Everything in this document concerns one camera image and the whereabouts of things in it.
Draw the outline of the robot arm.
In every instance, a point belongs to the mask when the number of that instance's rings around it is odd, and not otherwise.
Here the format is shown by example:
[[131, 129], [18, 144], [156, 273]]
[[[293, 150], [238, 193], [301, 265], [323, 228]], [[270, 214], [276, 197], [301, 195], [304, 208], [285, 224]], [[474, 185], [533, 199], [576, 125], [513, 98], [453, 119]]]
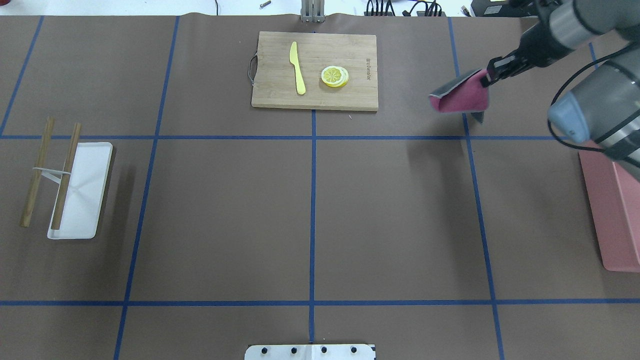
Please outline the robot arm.
[[594, 60], [598, 65], [572, 89], [563, 84], [547, 112], [551, 133], [569, 148], [601, 153], [639, 178], [639, 22], [637, 0], [533, 0], [538, 23], [519, 46], [491, 59], [484, 88], [532, 68], [546, 68], [611, 31], [624, 48]]

